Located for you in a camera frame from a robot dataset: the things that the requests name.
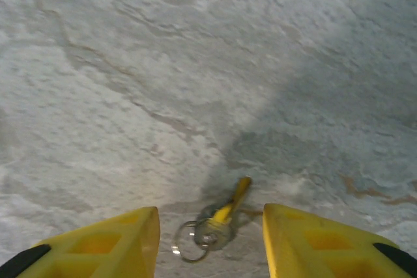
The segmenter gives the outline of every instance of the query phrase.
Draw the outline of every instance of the yellow object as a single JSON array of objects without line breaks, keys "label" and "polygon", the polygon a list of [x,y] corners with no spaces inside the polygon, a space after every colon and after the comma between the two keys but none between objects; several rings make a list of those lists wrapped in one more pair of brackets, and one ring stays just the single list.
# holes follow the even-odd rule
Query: yellow object
[{"label": "yellow object", "polygon": [[18,278],[151,278],[159,239],[158,209],[140,208],[39,242],[51,250]]},{"label": "yellow object", "polygon": [[271,278],[410,278],[373,247],[390,240],[294,208],[266,204],[263,236]]},{"label": "yellow object", "polygon": [[231,200],[214,214],[213,221],[221,224],[229,224],[233,213],[242,204],[251,184],[252,178],[249,176],[240,179]]}]

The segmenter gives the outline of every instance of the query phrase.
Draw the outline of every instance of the key ring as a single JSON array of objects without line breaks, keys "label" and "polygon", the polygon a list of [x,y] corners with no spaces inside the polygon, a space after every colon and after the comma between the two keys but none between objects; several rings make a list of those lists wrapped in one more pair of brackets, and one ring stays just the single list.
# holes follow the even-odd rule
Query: key ring
[{"label": "key ring", "polygon": [[180,251],[179,241],[180,241],[181,233],[183,232],[185,228],[195,228],[198,224],[199,223],[197,221],[187,221],[186,223],[182,224],[180,228],[178,228],[177,232],[174,235],[173,244],[171,246],[172,252],[176,255],[179,255],[181,259],[187,263],[201,262],[209,255],[209,252],[210,252],[210,246],[208,244],[199,245],[199,247],[202,250],[204,250],[203,255],[201,255],[199,258],[192,259],[192,258],[185,257]]}]

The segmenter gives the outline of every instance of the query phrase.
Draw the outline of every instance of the stone floor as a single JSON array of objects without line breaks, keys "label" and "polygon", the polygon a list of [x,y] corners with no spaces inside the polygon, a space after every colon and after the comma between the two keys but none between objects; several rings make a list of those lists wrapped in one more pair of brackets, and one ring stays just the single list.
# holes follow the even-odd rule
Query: stone floor
[{"label": "stone floor", "polygon": [[1,263],[155,205],[155,277],[268,277],[260,221],[170,250],[246,174],[417,256],[417,0],[0,0]]}]

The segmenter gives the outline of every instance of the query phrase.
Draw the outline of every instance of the metal split ring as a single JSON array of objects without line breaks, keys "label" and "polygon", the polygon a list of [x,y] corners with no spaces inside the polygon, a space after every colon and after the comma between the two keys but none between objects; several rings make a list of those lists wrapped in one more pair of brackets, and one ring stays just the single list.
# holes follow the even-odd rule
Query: metal split ring
[{"label": "metal split ring", "polygon": [[[207,255],[209,255],[210,252],[210,246],[208,244],[198,245],[198,247],[200,247],[204,251],[203,255],[201,255],[199,258],[192,259],[185,257],[180,251],[179,241],[183,230],[185,228],[195,228],[198,224],[199,223],[197,221],[187,221],[186,223],[182,224],[180,228],[178,228],[177,232],[174,235],[173,243],[171,246],[172,252],[176,255],[179,255],[181,259],[187,263],[201,262],[207,257]],[[190,233],[190,236],[195,236],[194,231]]]}]

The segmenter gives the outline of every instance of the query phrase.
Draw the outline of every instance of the keychain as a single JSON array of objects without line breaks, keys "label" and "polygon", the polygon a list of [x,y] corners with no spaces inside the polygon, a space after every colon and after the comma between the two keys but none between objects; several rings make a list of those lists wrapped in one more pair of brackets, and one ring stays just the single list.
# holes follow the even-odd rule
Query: keychain
[{"label": "keychain", "polygon": [[[223,249],[237,234],[237,212],[248,194],[252,179],[247,176],[241,178],[228,201],[221,204],[212,204],[204,208],[194,221],[182,224],[174,235],[172,251],[188,263],[204,260],[211,251]],[[199,258],[185,257],[179,248],[180,235],[186,228],[191,228],[190,236],[194,243],[203,250]]]}]

